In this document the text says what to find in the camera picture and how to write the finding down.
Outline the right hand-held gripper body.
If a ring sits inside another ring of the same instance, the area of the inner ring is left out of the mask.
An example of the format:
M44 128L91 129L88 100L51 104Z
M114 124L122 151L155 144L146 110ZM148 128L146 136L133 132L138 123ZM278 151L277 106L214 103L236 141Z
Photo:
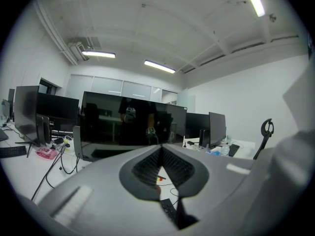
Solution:
M308 58L289 64L291 85L283 94L283 100L292 115L294 128L291 133L315 130L315 43L309 32L304 32Z

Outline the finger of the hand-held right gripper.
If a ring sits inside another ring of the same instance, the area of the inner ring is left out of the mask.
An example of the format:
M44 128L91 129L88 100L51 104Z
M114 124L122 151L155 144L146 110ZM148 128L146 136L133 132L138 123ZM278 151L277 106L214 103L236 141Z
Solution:
M211 236L275 236L315 172L315 132L303 131L266 150L209 217Z

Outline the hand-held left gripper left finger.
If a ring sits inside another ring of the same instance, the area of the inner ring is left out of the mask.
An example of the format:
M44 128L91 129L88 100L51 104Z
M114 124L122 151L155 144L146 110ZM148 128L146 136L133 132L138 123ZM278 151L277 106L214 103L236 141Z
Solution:
M143 147L98 160L50 191L38 204L54 236L177 236L157 190L159 164L174 145Z

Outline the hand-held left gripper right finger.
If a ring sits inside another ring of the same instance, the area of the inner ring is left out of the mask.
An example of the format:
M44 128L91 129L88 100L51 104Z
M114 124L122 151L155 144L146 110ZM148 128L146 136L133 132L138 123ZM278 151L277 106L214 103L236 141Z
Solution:
M254 160L194 152L174 145L164 151L190 162L194 175L178 187L178 224L171 236L244 236L252 195L243 197Z

